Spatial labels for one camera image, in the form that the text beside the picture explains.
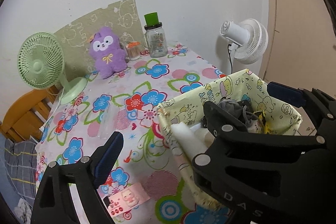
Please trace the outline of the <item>yellow cartoon fabric basket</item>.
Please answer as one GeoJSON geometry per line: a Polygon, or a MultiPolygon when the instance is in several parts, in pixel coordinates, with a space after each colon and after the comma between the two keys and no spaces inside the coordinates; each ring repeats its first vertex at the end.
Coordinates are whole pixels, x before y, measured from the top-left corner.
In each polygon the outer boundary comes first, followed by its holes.
{"type": "Polygon", "coordinates": [[[272,135],[295,135],[302,122],[301,114],[290,104],[274,98],[267,91],[267,83],[249,69],[216,79],[207,84],[171,98],[158,105],[158,119],[165,140],[174,155],[178,169],[197,205],[204,209],[219,210],[223,205],[196,186],[191,160],[184,153],[171,132],[171,125],[184,122],[189,127],[202,123],[205,102],[218,104],[222,98],[236,101],[248,100],[253,112],[265,111],[272,135]]]}

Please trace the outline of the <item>pink wet wipes pack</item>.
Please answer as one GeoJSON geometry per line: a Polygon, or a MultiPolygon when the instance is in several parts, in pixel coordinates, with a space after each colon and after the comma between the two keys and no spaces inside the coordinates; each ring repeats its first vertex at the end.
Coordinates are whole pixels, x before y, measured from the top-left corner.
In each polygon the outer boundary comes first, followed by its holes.
{"type": "Polygon", "coordinates": [[[148,200],[150,197],[140,183],[127,186],[122,191],[103,199],[111,217],[126,213],[148,200]]]}

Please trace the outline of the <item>clear pack cotton pads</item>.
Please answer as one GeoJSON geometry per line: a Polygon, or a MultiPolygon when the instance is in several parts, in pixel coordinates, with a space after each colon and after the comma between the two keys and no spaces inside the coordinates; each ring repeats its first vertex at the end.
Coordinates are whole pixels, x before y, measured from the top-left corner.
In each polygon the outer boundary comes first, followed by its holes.
{"type": "Polygon", "coordinates": [[[108,139],[110,135],[112,135],[112,133],[115,130],[114,124],[117,114],[118,114],[118,107],[115,105],[110,105],[105,109],[102,115],[100,128],[98,131],[98,137],[100,139],[105,140],[108,139]]]}

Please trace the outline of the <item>cartoon tissue pack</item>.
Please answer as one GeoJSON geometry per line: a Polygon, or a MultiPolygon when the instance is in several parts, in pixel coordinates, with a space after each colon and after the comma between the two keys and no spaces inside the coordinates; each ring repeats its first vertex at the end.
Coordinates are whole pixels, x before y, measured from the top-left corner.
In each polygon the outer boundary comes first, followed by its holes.
{"type": "Polygon", "coordinates": [[[250,133],[256,134],[270,134],[270,129],[265,117],[265,111],[256,111],[252,115],[252,119],[249,120],[247,130],[250,133]]]}

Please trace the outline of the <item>blue plaid bedding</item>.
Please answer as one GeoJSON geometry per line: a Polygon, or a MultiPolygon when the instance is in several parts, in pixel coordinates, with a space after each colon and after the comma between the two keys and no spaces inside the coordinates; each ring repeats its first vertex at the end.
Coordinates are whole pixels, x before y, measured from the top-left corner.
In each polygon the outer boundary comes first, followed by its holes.
{"type": "Polygon", "coordinates": [[[18,223],[30,223],[36,196],[37,152],[33,140],[1,135],[1,201],[18,223]]]}

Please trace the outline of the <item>wooden bed headboard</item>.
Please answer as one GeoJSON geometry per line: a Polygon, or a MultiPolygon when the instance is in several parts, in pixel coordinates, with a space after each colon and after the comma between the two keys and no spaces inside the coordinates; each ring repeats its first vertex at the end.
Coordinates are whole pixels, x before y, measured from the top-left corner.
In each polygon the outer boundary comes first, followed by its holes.
{"type": "Polygon", "coordinates": [[[49,117],[51,107],[59,90],[52,86],[46,90],[32,90],[19,99],[7,110],[1,122],[1,134],[14,142],[29,140],[33,137],[40,140],[40,128],[49,117]]]}

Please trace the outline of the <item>floral tablecloth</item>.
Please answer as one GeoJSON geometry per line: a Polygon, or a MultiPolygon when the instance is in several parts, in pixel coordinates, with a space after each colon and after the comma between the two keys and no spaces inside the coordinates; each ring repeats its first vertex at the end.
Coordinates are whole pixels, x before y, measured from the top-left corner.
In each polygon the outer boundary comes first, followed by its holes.
{"type": "Polygon", "coordinates": [[[210,211],[194,202],[161,133],[157,105],[223,77],[208,61],[181,44],[166,57],[153,59],[143,52],[127,68],[108,79],[98,72],[87,76],[87,86],[66,105],[54,104],[51,118],[36,147],[35,178],[41,182],[47,165],[75,163],[104,144],[98,137],[102,115],[118,107],[115,130],[124,144],[106,183],[104,197],[139,182],[150,200],[114,217],[116,223],[224,223],[230,211],[210,211]]]}

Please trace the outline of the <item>white standing fan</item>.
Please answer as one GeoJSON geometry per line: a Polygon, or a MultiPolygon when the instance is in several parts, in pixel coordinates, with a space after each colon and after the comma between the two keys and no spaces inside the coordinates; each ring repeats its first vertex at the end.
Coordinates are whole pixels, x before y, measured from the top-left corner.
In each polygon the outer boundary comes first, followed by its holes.
{"type": "Polygon", "coordinates": [[[263,24],[256,19],[246,19],[235,23],[225,21],[220,28],[220,35],[229,41],[228,64],[233,72],[233,61],[236,59],[244,65],[251,65],[263,57],[269,36],[263,24]]]}

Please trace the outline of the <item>green desk fan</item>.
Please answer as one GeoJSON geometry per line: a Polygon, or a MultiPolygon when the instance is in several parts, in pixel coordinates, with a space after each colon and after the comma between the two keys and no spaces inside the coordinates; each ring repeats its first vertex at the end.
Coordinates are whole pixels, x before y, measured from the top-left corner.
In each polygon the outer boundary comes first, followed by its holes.
{"type": "Polygon", "coordinates": [[[58,39],[53,34],[38,32],[29,36],[20,47],[17,67],[21,79],[31,88],[46,90],[58,83],[63,90],[60,104],[73,101],[85,89],[84,77],[67,80],[65,57],[58,39]]]}

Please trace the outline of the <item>purple plush toy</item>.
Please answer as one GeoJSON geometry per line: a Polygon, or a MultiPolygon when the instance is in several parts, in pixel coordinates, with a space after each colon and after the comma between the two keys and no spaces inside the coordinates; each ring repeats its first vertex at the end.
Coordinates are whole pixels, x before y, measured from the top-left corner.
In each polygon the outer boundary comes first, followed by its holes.
{"type": "Polygon", "coordinates": [[[100,28],[89,44],[89,54],[102,79],[126,69],[126,51],[121,48],[119,37],[110,27],[100,28]]]}

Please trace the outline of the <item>cotton swab container orange lid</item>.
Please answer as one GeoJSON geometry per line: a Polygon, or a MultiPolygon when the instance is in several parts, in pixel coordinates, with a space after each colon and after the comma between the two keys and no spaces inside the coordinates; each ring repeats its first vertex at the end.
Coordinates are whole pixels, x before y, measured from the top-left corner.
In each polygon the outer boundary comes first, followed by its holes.
{"type": "Polygon", "coordinates": [[[137,60],[141,56],[140,42],[126,42],[126,51],[130,60],[137,60]]]}

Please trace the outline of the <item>glass mason jar green lid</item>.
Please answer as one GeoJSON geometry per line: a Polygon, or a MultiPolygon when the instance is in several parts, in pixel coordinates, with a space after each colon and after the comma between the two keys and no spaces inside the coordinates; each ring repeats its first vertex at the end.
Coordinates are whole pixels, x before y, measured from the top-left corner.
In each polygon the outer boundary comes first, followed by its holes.
{"type": "Polygon", "coordinates": [[[168,53],[165,32],[158,14],[152,12],[144,15],[145,18],[145,38],[147,47],[152,58],[164,57],[168,53]]]}

